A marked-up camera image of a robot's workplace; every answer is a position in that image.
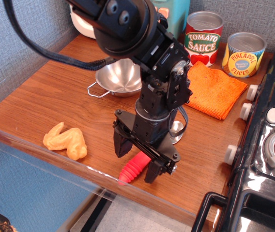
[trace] black stove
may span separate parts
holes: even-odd
[[[238,147],[229,145],[228,196],[209,192],[192,231],[201,231],[210,206],[222,207],[215,231],[275,232],[275,53],[262,83],[250,86],[240,117],[247,126]]]

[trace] wooden table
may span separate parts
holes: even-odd
[[[225,44],[221,44],[212,68],[221,69],[224,51]],[[61,53],[82,61],[106,57],[95,40],[82,35]],[[264,54],[258,74],[240,80],[249,85],[259,84],[271,58],[272,54]],[[239,113],[243,103],[248,102],[246,92],[223,121],[185,106],[189,125],[175,145],[182,156],[176,172],[163,174],[147,184],[144,170],[130,185],[120,186],[116,178],[139,150],[133,147],[121,159],[115,155],[114,112],[123,109],[134,114],[139,95],[91,97],[87,87],[95,82],[94,76],[95,72],[49,61],[0,103],[0,141],[188,225],[192,225],[207,192],[227,195],[231,167],[223,160],[227,146],[238,145],[244,132],[246,122],[239,118]],[[93,91],[104,92],[99,86]],[[66,157],[65,151],[51,152],[44,147],[44,135],[62,121],[65,130],[72,127],[82,130],[88,146],[85,158],[73,161]],[[216,214],[217,210],[212,209],[209,224]]]

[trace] blue floor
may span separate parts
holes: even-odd
[[[19,232],[56,231],[95,188],[0,143],[0,213]]]

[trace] black handle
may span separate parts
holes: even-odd
[[[210,211],[211,205],[215,204],[222,207],[223,209],[221,214],[223,214],[224,208],[227,205],[227,201],[228,201],[227,197],[215,192],[208,192],[207,194],[205,194],[191,232],[202,231],[202,227]]]

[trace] red cone-shaped toy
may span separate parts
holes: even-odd
[[[122,172],[119,175],[119,179],[125,183],[129,183],[131,180],[136,178],[140,174],[146,165],[151,161],[144,152],[139,152],[134,156],[126,166],[122,169]]]

